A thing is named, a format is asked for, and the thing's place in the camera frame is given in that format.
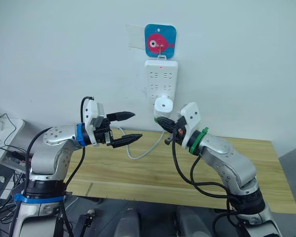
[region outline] wooden table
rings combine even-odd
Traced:
[[[121,136],[113,130],[114,137]],[[133,156],[145,152],[160,136],[158,132],[126,131],[143,133],[143,137],[130,146]],[[296,213],[296,203],[285,178],[281,164],[270,141],[226,138],[235,149],[248,156],[257,167],[257,179],[264,199],[271,210],[277,213]],[[67,177],[77,166],[81,150],[74,152]],[[179,165],[189,177],[189,169],[196,159],[177,145]],[[204,161],[195,168],[195,181],[220,182],[218,174]],[[204,187],[206,191],[224,194],[220,188]],[[87,147],[84,163],[68,187],[74,195],[171,203],[178,205],[202,206],[225,209],[225,199],[217,199],[200,194],[187,184],[177,173],[171,146],[163,141],[147,156],[131,160],[125,147],[113,149],[102,145]]]

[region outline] blue tape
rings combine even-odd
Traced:
[[[84,142],[83,135],[82,135],[82,125],[84,125],[84,123],[79,123],[77,125],[77,141],[79,142],[80,145],[85,147],[86,144]]]
[[[24,202],[24,203],[29,203],[29,204],[41,204],[41,203],[51,203],[51,202],[63,201],[64,196],[34,199],[34,198],[26,198],[22,194],[16,194],[14,196],[14,200],[15,201],[21,201],[21,202]]]

